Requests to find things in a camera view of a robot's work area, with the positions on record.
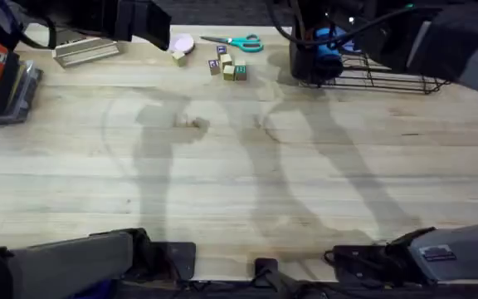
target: cable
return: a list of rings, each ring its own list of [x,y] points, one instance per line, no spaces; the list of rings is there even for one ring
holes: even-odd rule
[[[422,10],[442,10],[441,7],[407,7],[404,9],[397,10],[395,12],[390,12],[389,14],[383,15],[381,17],[376,18],[375,20],[368,22],[367,24],[351,31],[347,32],[341,36],[337,36],[335,38],[327,39],[327,40],[322,40],[322,41],[304,41],[300,40],[296,37],[291,36],[289,33],[285,32],[283,28],[281,27],[280,21],[277,20],[276,15],[274,13],[274,4],[272,3],[273,0],[265,0],[265,5],[266,5],[266,10],[269,13],[269,17],[271,18],[272,23],[274,24],[274,27],[276,30],[286,39],[288,39],[291,42],[294,42],[298,45],[303,45],[303,46],[320,46],[320,45],[325,45],[325,44],[330,44],[333,42],[340,42],[343,40],[349,41],[352,39],[355,35],[359,34],[360,32],[363,32],[370,27],[376,26],[382,22],[385,22],[393,17],[398,17],[403,14],[409,13],[409,12],[416,12],[416,11],[422,11]]]
[[[56,47],[56,27],[55,27],[55,23],[49,17],[42,17],[42,16],[39,17],[40,19],[45,21],[47,26],[49,27],[49,42],[48,42],[47,46],[43,46],[43,45],[33,41],[30,37],[28,37],[22,31],[22,27],[18,23],[16,17],[14,16],[14,13],[10,9],[10,7],[7,5],[5,0],[0,0],[0,9],[4,12],[5,17],[10,22],[11,32],[17,32],[18,36],[20,37],[20,40],[24,44],[26,44],[30,47],[36,48],[36,49],[52,50]]]
[[[43,46],[35,41],[33,41],[30,37],[28,37],[25,33],[20,32],[20,39],[21,41],[33,48],[36,49],[44,49],[44,50],[53,50],[56,47],[56,27],[55,23],[49,17],[39,17],[43,21],[46,22],[47,27],[49,28],[49,42],[47,46]]]

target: wire basket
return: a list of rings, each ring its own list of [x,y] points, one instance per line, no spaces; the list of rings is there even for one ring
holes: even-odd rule
[[[342,55],[343,73],[334,79],[315,84],[302,81],[301,85],[316,88],[396,91],[430,95],[438,92],[449,81],[394,71],[369,59],[365,54]]]

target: sticker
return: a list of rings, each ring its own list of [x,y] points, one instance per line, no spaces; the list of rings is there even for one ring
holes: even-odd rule
[[[7,60],[7,54],[0,52],[0,62],[5,63],[6,60]]]
[[[437,245],[419,248],[420,254],[428,262],[455,261],[455,253],[448,245]]]
[[[209,67],[211,68],[219,67],[219,61],[216,61],[216,60],[209,61]]]

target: teal scissors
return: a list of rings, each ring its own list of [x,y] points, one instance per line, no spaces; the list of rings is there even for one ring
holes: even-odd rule
[[[256,34],[251,34],[248,37],[235,37],[235,38],[220,38],[220,37],[200,37],[210,42],[222,42],[231,46],[238,47],[239,49],[254,53],[263,50],[263,44]]]

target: small wooden block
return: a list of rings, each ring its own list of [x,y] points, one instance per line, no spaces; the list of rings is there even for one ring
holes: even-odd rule
[[[235,79],[235,70],[236,68],[233,66],[224,66],[224,70],[222,71],[224,80],[233,81]]]
[[[217,46],[217,58],[221,60],[221,55],[222,54],[227,54],[228,51],[226,49],[226,46]]]
[[[176,51],[173,53],[173,60],[177,66],[185,66],[188,63],[188,58],[183,52]]]
[[[222,67],[224,66],[233,66],[233,60],[230,54],[222,54],[221,55],[221,64]]]
[[[246,66],[235,66],[236,68],[236,80],[246,81]]]
[[[221,73],[221,66],[219,65],[218,60],[210,60],[207,62],[207,64],[209,65],[209,71],[212,73],[212,76]]]

